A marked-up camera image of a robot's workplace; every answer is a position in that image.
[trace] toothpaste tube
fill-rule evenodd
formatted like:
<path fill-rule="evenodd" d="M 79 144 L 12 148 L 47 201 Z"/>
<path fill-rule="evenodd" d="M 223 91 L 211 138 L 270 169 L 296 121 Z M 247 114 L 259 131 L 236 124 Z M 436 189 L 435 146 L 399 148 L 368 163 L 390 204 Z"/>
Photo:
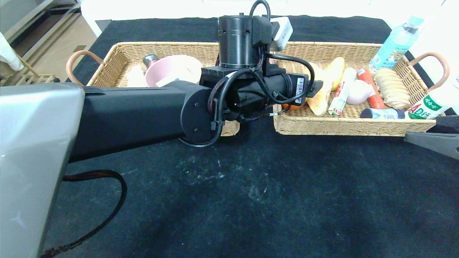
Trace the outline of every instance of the toothpaste tube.
<path fill-rule="evenodd" d="M 340 85 L 335 93 L 335 98 L 331 101 L 330 107 L 328 108 L 328 113 L 330 115 L 341 115 L 351 90 L 351 83 L 355 80 L 356 76 L 357 71 L 354 68 L 348 67 L 344 70 Z"/>

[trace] basket handle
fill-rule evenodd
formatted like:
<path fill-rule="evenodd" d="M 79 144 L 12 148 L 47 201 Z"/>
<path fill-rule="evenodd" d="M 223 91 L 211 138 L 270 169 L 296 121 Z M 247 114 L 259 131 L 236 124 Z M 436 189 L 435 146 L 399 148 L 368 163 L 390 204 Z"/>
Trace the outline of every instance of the basket handle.
<path fill-rule="evenodd" d="M 422 54 L 419 57 L 413 59 L 413 61 L 409 62 L 408 65 L 413 66 L 413 65 L 419 63 L 419 61 L 421 61 L 422 59 L 424 59 L 424 58 L 426 58 L 428 56 L 435 57 L 443 67 L 443 76 L 442 76 L 442 78 L 436 84 L 434 84 L 432 87 L 429 88 L 429 91 L 430 91 L 430 90 L 433 90 L 433 89 L 436 89 L 436 88 L 440 87 L 446 81 L 446 79 L 448 79 L 448 77 L 449 77 L 449 64 L 448 64 L 448 62 L 446 61 L 446 59 L 442 55 L 440 55 L 440 54 L 438 54 L 436 52 L 427 52 L 427 53 Z"/>
<path fill-rule="evenodd" d="M 80 50 L 80 51 L 77 51 L 77 52 L 73 53 L 67 60 L 67 64 L 65 65 L 65 70 L 67 72 L 68 78 L 73 83 L 76 83 L 76 84 L 78 84 L 80 86 L 83 86 L 83 84 L 73 74 L 73 65 L 75 64 L 75 61 L 77 60 L 77 58 L 79 58 L 82 55 L 88 55 L 88 56 L 92 57 L 92 59 L 96 60 L 96 62 L 98 62 L 101 65 L 105 64 L 104 61 L 102 60 L 102 58 L 96 56 L 93 52 L 89 52 L 87 50 Z"/>

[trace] table surface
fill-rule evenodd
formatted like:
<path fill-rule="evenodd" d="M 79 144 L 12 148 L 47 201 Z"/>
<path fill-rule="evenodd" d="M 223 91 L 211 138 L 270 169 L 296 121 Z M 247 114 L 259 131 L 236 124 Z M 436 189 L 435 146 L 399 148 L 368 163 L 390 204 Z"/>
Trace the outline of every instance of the table surface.
<path fill-rule="evenodd" d="M 290 19 L 292 41 L 382 43 L 390 31 L 365 17 Z M 215 41 L 215 26 L 215 18 L 113 21 L 90 50 Z M 75 74 L 87 83 L 96 68 L 85 57 Z M 459 257 L 459 162 L 403 138 L 286 136 L 267 118 L 212 147 L 171 140 L 71 163 L 66 173 L 100 168 L 125 177 L 126 202 L 61 257 Z M 110 179 L 63 182 L 44 247 L 97 226 L 119 191 Z"/>

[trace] white egg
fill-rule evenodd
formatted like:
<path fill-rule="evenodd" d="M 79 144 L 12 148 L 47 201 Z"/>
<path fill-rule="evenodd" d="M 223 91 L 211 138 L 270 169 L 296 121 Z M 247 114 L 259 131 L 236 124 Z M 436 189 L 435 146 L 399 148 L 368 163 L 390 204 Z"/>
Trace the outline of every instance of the white egg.
<path fill-rule="evenodd" d="M 349 96 L 347 97 L 346 103 L 351 105 L 358 105 L 362 104 L 370 94 L 373 92 L 373 87 L 362 81 L 362 80 L 355 80 L 350 85 Z"/>

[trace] pink bowl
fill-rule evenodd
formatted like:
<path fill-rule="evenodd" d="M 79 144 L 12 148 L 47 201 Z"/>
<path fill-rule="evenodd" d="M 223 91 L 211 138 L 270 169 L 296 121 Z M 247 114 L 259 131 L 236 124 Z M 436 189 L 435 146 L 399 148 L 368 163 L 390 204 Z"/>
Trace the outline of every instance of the pink bowl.
<path fill-rule="evenodd" d="M 145 72 L 148 87 L 163 87 L 176 81 L 199 83 L 202 63 L 192 56 L 167 56 L 153 62 Z"/>

